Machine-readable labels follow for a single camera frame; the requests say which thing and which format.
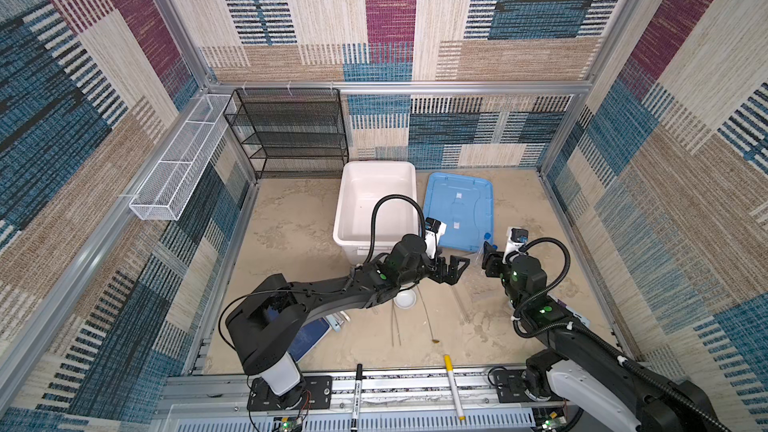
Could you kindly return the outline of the blue-capped test tube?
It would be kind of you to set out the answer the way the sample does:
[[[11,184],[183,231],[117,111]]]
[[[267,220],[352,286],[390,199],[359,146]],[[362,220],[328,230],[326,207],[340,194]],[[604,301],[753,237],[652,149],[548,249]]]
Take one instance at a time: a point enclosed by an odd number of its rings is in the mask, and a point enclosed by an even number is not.
[[[457,286],[451,287],[450,290],[451,290],[452,296],[454,297],[456,306],[458,308],[460,322],[462,325],[466,325],[470,322],[470,315],[463,301],[461,290]]]
[[[484,263],[486,261],[488,254],[494,251],[495,251],[495,246],[493,244],[493,236],[490,232],[486,232],[483,235],[483,243],[478,246],[478,251],[476,254],[478,264],[482,268],[484,268]]]

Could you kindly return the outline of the white plastic bin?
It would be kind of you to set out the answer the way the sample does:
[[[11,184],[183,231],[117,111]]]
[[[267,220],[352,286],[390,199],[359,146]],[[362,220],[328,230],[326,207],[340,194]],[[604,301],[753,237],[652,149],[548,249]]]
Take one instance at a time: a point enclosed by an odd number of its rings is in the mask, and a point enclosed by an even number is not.
[[[371,217],[375,204],[391,194],[417,198],[416,170],[407,161],[352,161],[342,172],[333,239],[352,265],[370,250]],[[389,252],[405,234],[418,232],[415,208],[401,199],[384,203],[377,212],[376,254]]]

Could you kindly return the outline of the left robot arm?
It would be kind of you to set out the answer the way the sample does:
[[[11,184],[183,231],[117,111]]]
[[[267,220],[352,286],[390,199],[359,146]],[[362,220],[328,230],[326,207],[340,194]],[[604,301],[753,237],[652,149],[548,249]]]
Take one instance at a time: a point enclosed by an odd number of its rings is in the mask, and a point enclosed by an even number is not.
[[[377,307],[425,279],[453,286],[469,264],[467,257],[445,258],[439,250],[429,254],[424,238],[407,234],[391,251],[354,266],[346,276],[289,282],[273,274],[241,299],[224,324],[244,373],[262,377],[274,394],[284,396],[302,375],[275,368],[295,364],[288,351],[305,324],[348,309]]]

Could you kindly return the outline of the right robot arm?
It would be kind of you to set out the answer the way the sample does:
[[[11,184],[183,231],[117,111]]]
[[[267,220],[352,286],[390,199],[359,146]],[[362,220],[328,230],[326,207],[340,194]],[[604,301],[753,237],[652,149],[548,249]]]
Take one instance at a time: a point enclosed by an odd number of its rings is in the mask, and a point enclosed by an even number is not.
[[[612,431],[724,431],[708,395],[631,359],[550,294],[567,277],[565,244],[542,237],[502,253],[483,245],[482,268],[500,280],[515,333],[545,349],[526,361],[528,393],[556,395]]]

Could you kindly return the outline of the white ceramic dish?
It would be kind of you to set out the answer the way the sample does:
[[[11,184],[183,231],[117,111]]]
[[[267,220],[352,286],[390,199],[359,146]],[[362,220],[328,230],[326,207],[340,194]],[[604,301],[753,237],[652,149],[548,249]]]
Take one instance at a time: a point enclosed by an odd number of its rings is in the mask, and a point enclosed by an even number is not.
[[[394,304],[401,310],[413,308],[417,303],[418,297],[414,289],[399,292],[394,298]]]

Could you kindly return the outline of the blue plastic lid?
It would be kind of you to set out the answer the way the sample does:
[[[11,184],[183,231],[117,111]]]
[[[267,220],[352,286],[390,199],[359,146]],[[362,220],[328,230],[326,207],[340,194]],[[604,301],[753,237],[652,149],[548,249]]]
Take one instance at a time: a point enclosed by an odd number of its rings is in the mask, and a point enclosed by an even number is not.
[[[444,248],[475,253],[493,243],[494,193],[486,179],[436,172],[430,175],[423,206],[427,217],[446,225]]]

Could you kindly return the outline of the metal tweezers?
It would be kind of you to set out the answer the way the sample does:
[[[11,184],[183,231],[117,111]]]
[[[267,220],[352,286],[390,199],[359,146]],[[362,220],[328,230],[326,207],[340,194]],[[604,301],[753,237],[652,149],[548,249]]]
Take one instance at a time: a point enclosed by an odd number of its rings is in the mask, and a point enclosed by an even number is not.
[[[391,328],[391,344],[393,347],[401,347],[402,346],[402,338],[400,333],[400,327],[399,327],[399,321],[397,318],[397,307],[395,304],[392,305],[391,308],[391,318],[390,318],[390,328]]]

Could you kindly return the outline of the long metal spatula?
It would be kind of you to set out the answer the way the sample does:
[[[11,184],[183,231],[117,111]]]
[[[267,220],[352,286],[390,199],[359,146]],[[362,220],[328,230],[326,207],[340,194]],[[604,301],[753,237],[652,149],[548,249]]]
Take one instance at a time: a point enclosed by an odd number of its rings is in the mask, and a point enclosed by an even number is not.
[[[424,311],[424,314],[425,314],[425,320],[426,320],[426,324],[427,324],[427,327],[428,327],[428,330],[429,330],[430,340],[431,340],[431,342],[433,344],[439,344],[440,340],[436,338],[436,335],[435,335],[435,332],[434,332],[434,328],[433,328],[433,325],[432,325],[432,321],[431,321],[431,317],[429,315],[428,306],[427,306],[426,301],[425,301],[424,294],[422,293],[422,291],[421,291],[421,289],[420,289],[420,287],[418,285],[416,286],[416,291],[417,291],[417,294],[418,294],[419,299],[421,301],[421,305],[422,305],[422,308],[423,308],[423,311]]]

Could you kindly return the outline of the yellow-capped white marker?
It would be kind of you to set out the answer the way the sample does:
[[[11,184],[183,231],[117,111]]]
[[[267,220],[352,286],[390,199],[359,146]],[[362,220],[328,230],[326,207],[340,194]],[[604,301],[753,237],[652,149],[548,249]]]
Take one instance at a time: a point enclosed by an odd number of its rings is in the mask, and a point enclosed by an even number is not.
[[[444,360],[445,370],[446,370],[446,374],[447,374],[447,377],[448,377],[448,382],[449,382],[449,386],[450,386],[451,395],[452,395],[453,403],[454,403],[454,406],[455,406],[456,414],[457,414],[459,422],[460,423],[464,423],[466,421],[466,416],[465,416],[464,409],[463,409],[463,406],[462,406],[462,403],[461,403],[459,389],[458,389],[456,378],[455,378],[455,374],[454,374],[454,367],[453,367],[452,359],[451,359],[451,357],[448,354],[444,354],[443,355],[443,360]]]

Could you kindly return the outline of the colourful treehouse paperback book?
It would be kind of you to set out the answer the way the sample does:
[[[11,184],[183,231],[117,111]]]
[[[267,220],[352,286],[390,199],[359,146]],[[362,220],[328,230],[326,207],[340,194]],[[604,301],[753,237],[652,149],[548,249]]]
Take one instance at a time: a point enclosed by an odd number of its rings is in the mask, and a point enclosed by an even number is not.
[[[575,316],[576,318],[578,318],[578,319],[579,319],[579,320],[582,322],[582,324],[583,324],[584,326],[586,326],[587,328],[590,328],[590,326],[591,326],[591,322],[590,322],[590,320],[589,320],[589,319],[588,319],[586,316],[584,316],[583,314],[579,313],[578,311],[576,311],[575,309],[573,309],[572,307],[570,307],[568,304],[566,304],[565,302],[563,302],[563,301],[562,301],[562,300],[560,300],[560,299],[557,299],[557,303],[558,303],[558,304],[559,304],[561,307],[565,308],[565,309],[566,309],[566,310],[567,310],[569,313],[571,313],[573,316]]]

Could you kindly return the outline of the black marker pen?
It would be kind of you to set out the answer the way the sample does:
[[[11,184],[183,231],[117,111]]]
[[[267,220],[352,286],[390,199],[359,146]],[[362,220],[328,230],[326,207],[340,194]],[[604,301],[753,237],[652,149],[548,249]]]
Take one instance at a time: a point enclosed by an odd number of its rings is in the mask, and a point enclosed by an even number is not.
[[[359,430],[359,418],[360,409],[362,403],[362,382],[364,378],[364,368],[362,363],[358,363],[355,371],[353,402],[352,402],[352,415],[350,421],[350,431],[357,432]]]

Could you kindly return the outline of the blue notebook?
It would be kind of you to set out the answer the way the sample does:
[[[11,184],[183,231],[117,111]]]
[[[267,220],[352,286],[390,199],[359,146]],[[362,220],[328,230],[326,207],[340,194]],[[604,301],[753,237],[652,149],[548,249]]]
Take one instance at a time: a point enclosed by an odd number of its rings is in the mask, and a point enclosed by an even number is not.
[[[304,325],[293,339],[288,352],[296,361],[306,356],[332,330],[325,318],[319,318]]]

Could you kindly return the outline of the black mesh shelf rack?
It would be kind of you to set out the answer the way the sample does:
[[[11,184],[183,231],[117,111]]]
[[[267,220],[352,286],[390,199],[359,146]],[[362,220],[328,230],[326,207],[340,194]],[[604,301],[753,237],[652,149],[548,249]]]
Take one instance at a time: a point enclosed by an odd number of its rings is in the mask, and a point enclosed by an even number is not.
[[[224,118],[258,179],[339,178],[349,161],[335,88],[240,88]]]

